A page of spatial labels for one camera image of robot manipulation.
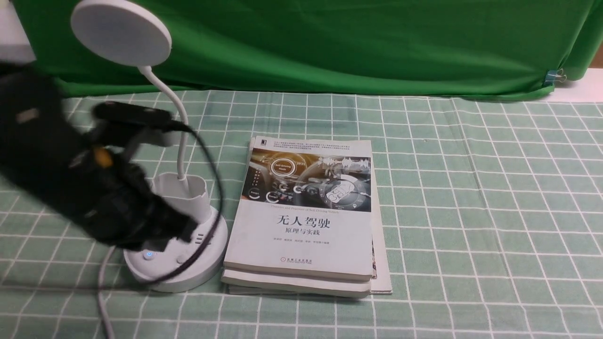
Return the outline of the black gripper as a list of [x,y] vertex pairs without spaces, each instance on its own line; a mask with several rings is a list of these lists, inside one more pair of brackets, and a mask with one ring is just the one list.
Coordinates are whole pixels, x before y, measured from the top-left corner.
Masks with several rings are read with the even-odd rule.
[[93,239],[130,251],[164,251],[170,240],[193,241],[198,223],[155,194],[142,168],[95,146],[71,171],[84,183],[74,223]]

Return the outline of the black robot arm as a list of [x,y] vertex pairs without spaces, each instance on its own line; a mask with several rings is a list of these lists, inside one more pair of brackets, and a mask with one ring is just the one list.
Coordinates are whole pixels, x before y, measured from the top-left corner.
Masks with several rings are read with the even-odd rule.
[[78,131],[54,80],[25,64],[1,63],[1,174],[92,239],[128,250],[190,242],[197,222],[153,193],[134,149],[185,131],[170,112],[120,102],[93,107],[97,126]]

